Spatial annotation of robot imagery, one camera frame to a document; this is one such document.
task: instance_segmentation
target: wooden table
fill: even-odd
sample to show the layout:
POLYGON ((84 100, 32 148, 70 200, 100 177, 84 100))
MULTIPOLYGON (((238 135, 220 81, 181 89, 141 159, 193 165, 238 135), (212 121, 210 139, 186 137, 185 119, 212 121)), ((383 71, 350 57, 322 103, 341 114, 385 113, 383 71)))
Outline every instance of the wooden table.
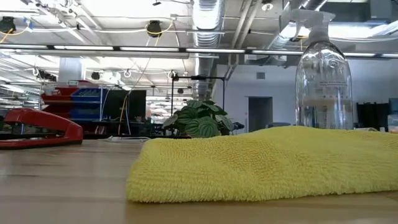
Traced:
POLYGON ((141 146, 85 141, 0 151, 0 223, 398 223, 398 192, 262 203, 129 203, 124 183, 141 146))

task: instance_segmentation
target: spray nozzle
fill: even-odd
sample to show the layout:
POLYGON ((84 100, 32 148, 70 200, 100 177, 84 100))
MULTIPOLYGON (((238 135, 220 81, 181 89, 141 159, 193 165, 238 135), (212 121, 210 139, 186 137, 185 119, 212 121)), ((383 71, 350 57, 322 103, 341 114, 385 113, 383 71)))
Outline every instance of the spray nozzle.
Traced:
POLYGON ((296 34, 292 40, 297 40, 300 29, 305 27, 311 29, 309 39, 311 42, 327 40, 329 22, 336 15, 329 12, 318 12, 313 10, 294 9, 290 13, 290 20, 296 22, 296 34))

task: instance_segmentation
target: door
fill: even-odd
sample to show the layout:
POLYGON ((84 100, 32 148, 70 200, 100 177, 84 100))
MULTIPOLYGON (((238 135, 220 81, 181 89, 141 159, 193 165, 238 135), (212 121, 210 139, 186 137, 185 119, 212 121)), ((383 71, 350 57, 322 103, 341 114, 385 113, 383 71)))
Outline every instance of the door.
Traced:
POLYGON ((272 97, 249 97, 249 132, 266 128, 273 122, 272 97))

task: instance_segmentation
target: potted plant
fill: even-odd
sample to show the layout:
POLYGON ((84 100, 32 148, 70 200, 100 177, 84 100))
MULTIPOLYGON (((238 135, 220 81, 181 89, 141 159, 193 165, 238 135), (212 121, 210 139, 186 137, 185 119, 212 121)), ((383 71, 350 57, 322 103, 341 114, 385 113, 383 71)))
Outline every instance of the potted plant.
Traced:
POLYGON ((193 138, 210 138, 228 135, 234 125, 221 107, 211 100, 190 100, 180 111, 176 111, 163 127, 176 128, 193 138))

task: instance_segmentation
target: blue storage bin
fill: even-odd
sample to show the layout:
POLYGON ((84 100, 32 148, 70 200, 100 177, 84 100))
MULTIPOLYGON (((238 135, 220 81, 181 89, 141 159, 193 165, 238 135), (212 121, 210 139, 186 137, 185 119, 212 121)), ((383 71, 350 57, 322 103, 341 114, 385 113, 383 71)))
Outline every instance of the blue storage bin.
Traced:
MULTIPOLYGON (((103 90, 103 99, 106 96, 108 90, 103 90)), ((81 88, 74 92, 71 96, 72 101, 79 102, 84 101, 85 103, 101 103, 101 89, 100 88, 81 88)))
POLYGON ((71 119, 99 119, 100 109, 73 109, 69 112, 71 119))

